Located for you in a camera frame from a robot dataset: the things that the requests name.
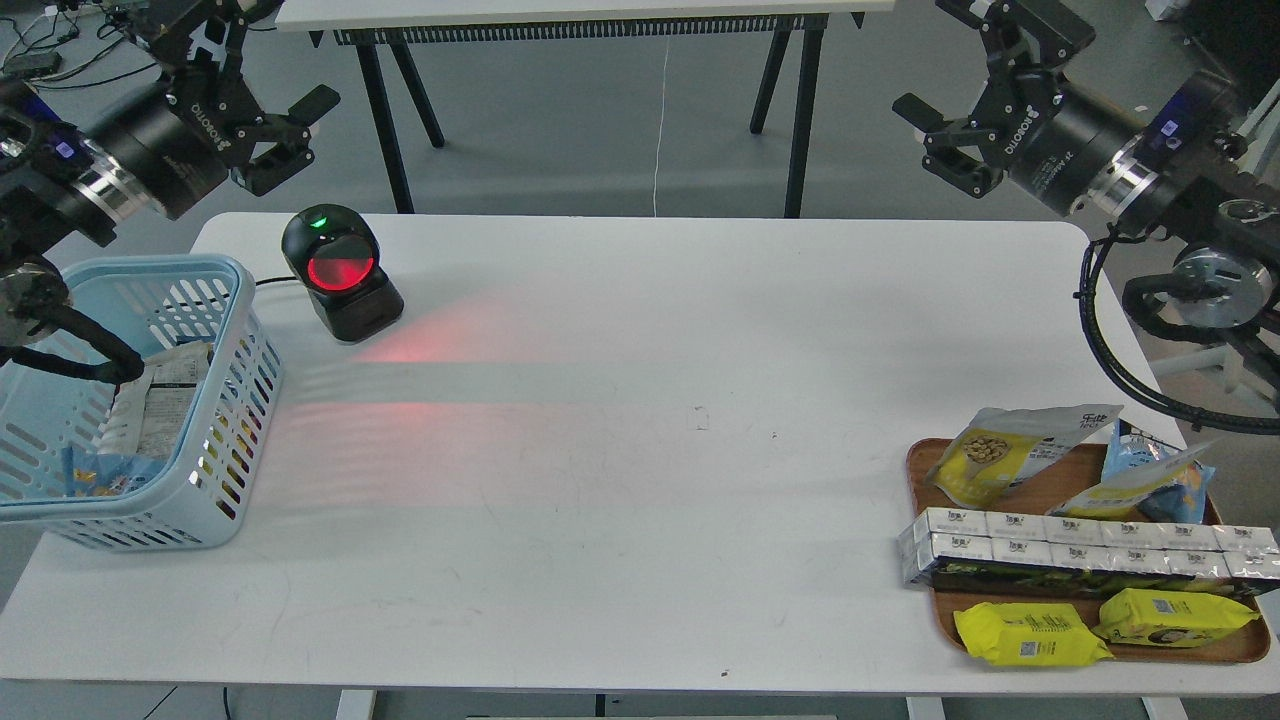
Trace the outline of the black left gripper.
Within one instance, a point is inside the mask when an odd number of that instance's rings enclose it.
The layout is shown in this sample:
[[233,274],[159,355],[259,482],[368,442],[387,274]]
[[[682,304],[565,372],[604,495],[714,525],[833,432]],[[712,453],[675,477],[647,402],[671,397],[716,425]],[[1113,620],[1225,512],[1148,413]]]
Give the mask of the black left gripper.
[[289,108],[265,114],[242,73],[243,29],[282,1],[127,1],[125,37],[161,77],[111,111],[111,155],[177,219],[230,174],[264,196],[310,167],[314,126],[340,95],[319,85]]

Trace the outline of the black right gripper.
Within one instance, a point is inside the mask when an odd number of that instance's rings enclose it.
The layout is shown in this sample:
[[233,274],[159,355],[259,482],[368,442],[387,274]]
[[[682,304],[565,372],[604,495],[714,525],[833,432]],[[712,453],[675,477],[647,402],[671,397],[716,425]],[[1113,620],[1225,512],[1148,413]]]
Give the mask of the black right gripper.
[[[922,165],[982,199],[1005,174],[1065,217],[1140,128],[1137,115],[1061,72],[1096,40],[1094,27],[1061,1],[937,1],[979,32],[986,50],[986,126],[946,119],[914,94],[892,104],[923,133]],[[986,151],[986,159],[964,152]]]

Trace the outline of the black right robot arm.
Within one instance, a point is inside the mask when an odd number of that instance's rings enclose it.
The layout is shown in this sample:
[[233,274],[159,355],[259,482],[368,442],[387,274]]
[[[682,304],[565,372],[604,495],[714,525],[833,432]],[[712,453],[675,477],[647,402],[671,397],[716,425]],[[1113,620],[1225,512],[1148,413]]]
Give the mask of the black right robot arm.
[[975,29],[988,77],[975,106],[947,119],[905,94],[893,111],[922,133],[923,167],[980,199],[1011,179],[1065,217],[1087,204],[1108,232],[1083,258],[1075,295],[1082,329],[1105,375],[1138,404],[1219,430],[1275,436],[1275,416],[1243,416],[1171,398],[1129,372],[1108,347],[1094,307],[1117,243],[1165,231],[1184,247],[1170,272],[1125,283],[1121,305],[1147,334],[1215,346],[1277,388],[1277,191],[1242,170],[1247,143],[1229,128],[1236,94],[1194,73],[1155,119],[1143,122],[1065,74],[1094,29],[1059,1],[942,1]]

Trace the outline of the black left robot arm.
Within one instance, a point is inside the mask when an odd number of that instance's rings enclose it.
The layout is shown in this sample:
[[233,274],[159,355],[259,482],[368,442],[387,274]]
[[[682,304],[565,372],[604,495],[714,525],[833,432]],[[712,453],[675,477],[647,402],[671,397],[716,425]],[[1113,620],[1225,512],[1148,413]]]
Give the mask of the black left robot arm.
[[314,161],[312,126],[340,100],[319,85],[283,114],[242,74],[243,42],[276,1],[110,1],[109,27],[159,78],[95,124],[59,118],[31,85],[3,79],[3,361],[120,384],[142,357],[73,305],[46,252],[73,233],[100,246],[141,208],[186,214],[224,181],[264,196]]

